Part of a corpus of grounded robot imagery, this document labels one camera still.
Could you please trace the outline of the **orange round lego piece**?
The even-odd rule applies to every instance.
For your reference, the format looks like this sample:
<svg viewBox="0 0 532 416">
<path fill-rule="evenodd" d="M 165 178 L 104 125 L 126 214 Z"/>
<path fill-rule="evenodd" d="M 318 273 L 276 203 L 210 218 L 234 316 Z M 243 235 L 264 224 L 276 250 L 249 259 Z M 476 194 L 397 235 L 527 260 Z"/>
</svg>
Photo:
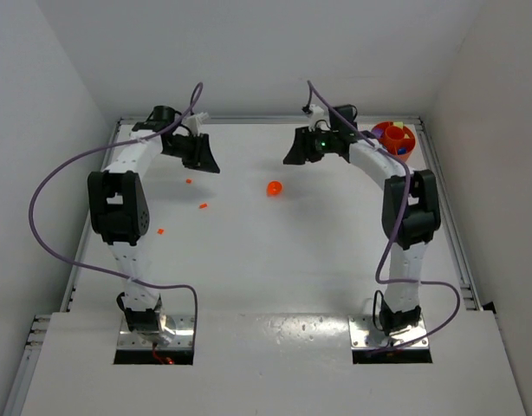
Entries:
<svg viewBox="0 0 532 416">
<path fill-rule="evenodd" d="M 283 185 L 280 181 L 277 180 L 270 181 L 267 185 L 266 192 L 268 197 L 279 196 L 283 192 Z"/>
</svg>

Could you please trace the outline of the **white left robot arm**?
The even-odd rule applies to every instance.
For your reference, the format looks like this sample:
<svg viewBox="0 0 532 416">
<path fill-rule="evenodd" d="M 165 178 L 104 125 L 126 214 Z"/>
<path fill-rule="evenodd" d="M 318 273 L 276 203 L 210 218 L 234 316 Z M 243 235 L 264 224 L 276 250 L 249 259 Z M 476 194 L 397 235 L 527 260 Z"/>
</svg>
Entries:
<svg viewBox="0 0 532 416">
<path fill-rule="evenodd" d="M 129 143 L 114 161 L 88 175 L 92 228 L 127 277 L 118 304 L 128 329 L 156 344 L 165 344 L 169 329 L 159 289 L 145 282 L 144 241 L 151 216 L 142 179 L 159 155 L 179 158 L 187 169 L 219 173 L 209 135 L 200 131 L 208 118 L 207 113 L 183 117 L 171 107 L 156 106 L 145 121 L 135 124 Z"/>
</svg>

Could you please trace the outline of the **purple lego brick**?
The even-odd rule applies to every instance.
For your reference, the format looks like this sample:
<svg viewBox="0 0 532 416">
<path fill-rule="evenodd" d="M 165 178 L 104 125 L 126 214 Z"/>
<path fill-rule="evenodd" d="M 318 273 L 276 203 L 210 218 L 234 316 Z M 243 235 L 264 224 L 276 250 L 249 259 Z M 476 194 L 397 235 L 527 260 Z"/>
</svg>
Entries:
<svg viewBox="0 0 532 416">
<path fill-rule="evenodd" d="M 377 138 L 382 137 L 384 132 L 385 132 L 385 129 L 382 128 L 382 127 L 375 127 L 375 128 L 372 130 L 372 133 L 373 133 Z"/>
</svg>

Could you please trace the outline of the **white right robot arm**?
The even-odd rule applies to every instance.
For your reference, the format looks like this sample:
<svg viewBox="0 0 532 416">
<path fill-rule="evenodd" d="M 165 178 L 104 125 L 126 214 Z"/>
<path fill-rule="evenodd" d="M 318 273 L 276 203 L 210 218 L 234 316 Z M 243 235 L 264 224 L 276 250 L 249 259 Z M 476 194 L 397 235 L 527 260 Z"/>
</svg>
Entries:
<svg viewBox="0 0 532 416">
<path fill-rule="evenodd" d="M 390 335 L 417 325 L 421 317 L 422 261 L 441 225 L 436 177 L 431 170 L 414 170 L 390 154 L 374 133 L 358 131 L 348 119 L 354 115 L 352 107 L 342 109 L 345 120 L 314 104 L 304 106 L 308 125 L 295 130 L 283 162 L 302 166 L 333 153 L 361 169 L 383 191 L 381 223 L 388 245 L 382 259 L 390 264 L 390 276 L 373 319 L 379 330 Z"/>
</svg>

